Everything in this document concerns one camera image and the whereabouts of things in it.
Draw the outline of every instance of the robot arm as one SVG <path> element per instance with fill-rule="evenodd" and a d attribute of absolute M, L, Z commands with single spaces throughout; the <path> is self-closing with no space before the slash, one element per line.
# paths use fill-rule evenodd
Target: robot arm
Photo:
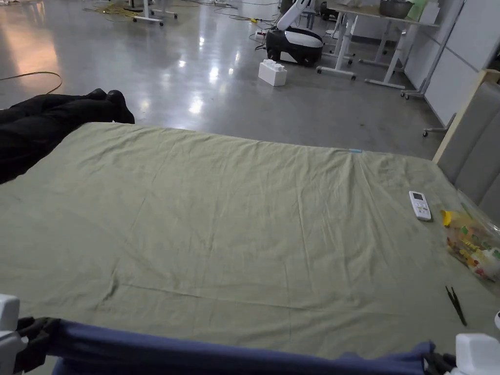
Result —
<path fill-rule="evenodd" d="M 278 21 L 276 28 L 282 31 L 288 29 L 307 7 L 314 8 L 314 0 L 295 0 L 295 3 Z"/>

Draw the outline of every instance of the white desk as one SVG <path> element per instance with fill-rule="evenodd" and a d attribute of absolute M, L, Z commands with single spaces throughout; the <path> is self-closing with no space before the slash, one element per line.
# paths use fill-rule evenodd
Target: white desk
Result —
<path fill-rule="evenodd" d="M 366 79 L 365 82 L 370 83 L 370 84 L 387 86 L 387 87 L 400 89 L 400 90 L 404 90 L 406 87 L 399 85 L 399 84 L 393 84 L 390 82 L 390 80 L 391 80 L 391 77 L 393 76 L 393 72 L 396 69 L 396 64 L 398 63 L 398 59 L 400 58 L 401 51 L 403 50 L 403 47 L 405 46 L 407 34 L 410 32 L 411 29 L 417 29 L 421 26 L 439 27 L 439 25 L 436 25 L 436 24 L 421 23 L 421 22 L 413 21 L 411 19 L 400 19 L 400 18 L 386 17 L 386 16 L 380 14 L 378 6 L 362 6 L 359 8 L 354 8 L 354 7 L 350 7 L 350 6 L 340 5 L 340 4 L 336 3 L 335 0 L 327 0 L 327 7 L 328 7 L 328 9 L 338 11 L 340 14 L 345 14 L 345 17 L 343 18 L 342 24 L 340 26 L 340 32 L 339 32 L 339 36 L 338 36 L 338 40 L 339 41 L 342 40 L 342 44 L 340 45 L 340 47 L 337 46 L 337 48 L 335 49 L 335 55 L 338 55 L 335 68 L 318 66 L 316 68 L 316 71 L 318 73 L 321 73 L 322 71 L 327 71 L 327 72 L 333 72 L 333 73 L 349 76 L 354 81 L 356 79 L 356 74 L 352 71 L 342 70 L 342 63 L 344 62 L 346 52 L 349 48 L 349 44 L 351 43 L 351 38 L 352 38 L 351 29 L 354 25 L 356 17 L 361 16 L 361 17 L 372 17 L 372 18 L 385 19 L 385 20 L 388 20 L 389 22 L 388 22 L 387 28 L 385 30 L 385 33 L 383 34 L 380 46 L 378 47 L 378 51 L 377 51 L 377 54 L 375 56 L 375 59 L 374 60 L 361 59 L 359 62 L 365 63 L 365 64 L 376 65 L 376 66 L 380 66 L 380 67 L 387 67 L 387 73 L 385 74 L 383 81 L 374 80 L 374 79 Z M 384 52 L 384 47 L 386 46 L 387 37 L 388 37 L 389 31 L 391 28 L 391 24 L 393 22 L 403 23 L 405 25 L 405 27 L 404 27 L 403 31 L 401 32 L 401 37 L 399 38 L 399 41 L 397 42 L 397 47 L 396 47 L 396 50 L 394 51 L 394 56 L 392 57 L 392 60 L 390 61 L 389 64 L 384 64 L 381 62 L 381 58 L 382 58 L 382 54 Z"/>

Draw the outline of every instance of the white robot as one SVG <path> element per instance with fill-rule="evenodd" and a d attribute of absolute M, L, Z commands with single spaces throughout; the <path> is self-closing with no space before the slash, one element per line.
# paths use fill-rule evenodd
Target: white robot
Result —
<path fill-rule="evenodd" d="M 292 27 L 292 23 L 308 7 L 314 7 L 314 0 L 296 0 L 276 26 L 269 30 L 265 38 L 268 59 L 287 60 L 282 54 L 288 54 L 294 62 L 307 67 L 319 61 L 323 52 L 321 36 L 307 29 Z"/>

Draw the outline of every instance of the white wall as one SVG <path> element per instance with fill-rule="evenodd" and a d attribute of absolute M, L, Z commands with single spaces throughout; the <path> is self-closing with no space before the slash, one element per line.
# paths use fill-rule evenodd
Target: white wall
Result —
<path fill-rule="evenodd" d="M 461 0 L 440 0 L 441 10 L 436 21 L 440 27 L 421 28 L 416 36 L 404 72 L 417 89 L 427 77 L 447 32 L 453 27 L 462 4 Z"/>
<path fill-rule="evenodd" d="M 500 42 L 500 0 L 467 0 L 458 16 L 425 98 L 443 124 L 458 113 Z M 434 38 L 443 32 L 437 31 Z"/>

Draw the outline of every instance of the snack package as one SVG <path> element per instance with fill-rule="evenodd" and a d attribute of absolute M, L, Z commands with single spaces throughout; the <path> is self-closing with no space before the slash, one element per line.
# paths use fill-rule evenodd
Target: snack package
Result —
<path fill-rule="evenodd" d="M 462 211 L 441 211 L 448 252 L 478 277 L 500 281 L 500 228 L 458 192 Z"/>

